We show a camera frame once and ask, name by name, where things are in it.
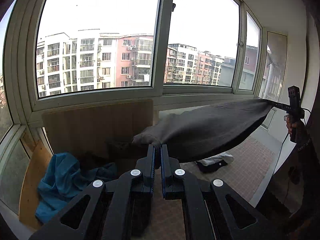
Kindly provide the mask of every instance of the wooden board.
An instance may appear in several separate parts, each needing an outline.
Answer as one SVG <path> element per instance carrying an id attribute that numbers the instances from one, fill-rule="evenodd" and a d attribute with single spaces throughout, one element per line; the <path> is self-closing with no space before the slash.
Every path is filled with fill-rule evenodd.
<path id="1" fill-rule="evenodd" d="M 41 224 L 35 217 L 36 208 L 39 204 L 37 187 L 45 175 L 51 157 L 52 154 L 39 141 L 23 179 L 19 202 L 19 220 L 34 229 L 41 227 Z"/>
<path id="2" fill-rule="evenodd" d="M 95 106 L 42 115 L 53 152 L 108 158 L 106 141 L 130 142 L 152 126 L 153 101 Z"/>

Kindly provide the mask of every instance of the black sleeve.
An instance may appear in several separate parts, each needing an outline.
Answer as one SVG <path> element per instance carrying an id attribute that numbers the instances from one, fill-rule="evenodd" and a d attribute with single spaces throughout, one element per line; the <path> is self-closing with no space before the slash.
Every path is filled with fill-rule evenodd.
<path id="1" fill-rule="evenodd" d="M 312 141 L 300 151 L 298 149 L 298 158 L 304 181 L 302 206 L 305 208 L 318 206 L 320 199 L 320 164 Z"/>

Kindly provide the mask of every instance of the person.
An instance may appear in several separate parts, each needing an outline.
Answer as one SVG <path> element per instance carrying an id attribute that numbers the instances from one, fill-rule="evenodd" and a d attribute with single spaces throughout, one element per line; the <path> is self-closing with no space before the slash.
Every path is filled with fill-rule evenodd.
<path id="1" fill-rule="evenodd" d="M 301 166 L 303 199 L 301 207 L 295 212 L 283 227 L 283 232 L 290 240 L 320 239 L 320 164 L 304 123 L 299 120 L 292 123 L 292 116 L 284 117 L 288 133 L 296 129 L 296 151 Z"/>

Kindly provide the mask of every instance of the teal fabric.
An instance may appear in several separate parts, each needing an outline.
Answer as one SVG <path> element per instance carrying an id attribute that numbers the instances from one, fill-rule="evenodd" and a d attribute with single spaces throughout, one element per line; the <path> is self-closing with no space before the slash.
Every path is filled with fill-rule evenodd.
<path id="1" fill-rule="evenodd" d="M 96 179 L 104 182 L 116 179 L 116 173 L 115 163 L 81 171 L 79 161 L 70 153 L 53 155 L 47 172 L 38 185 L 42 199 L 36 210 L 36 217 L 42 223 L 48 222 L 91 182 Z"/>

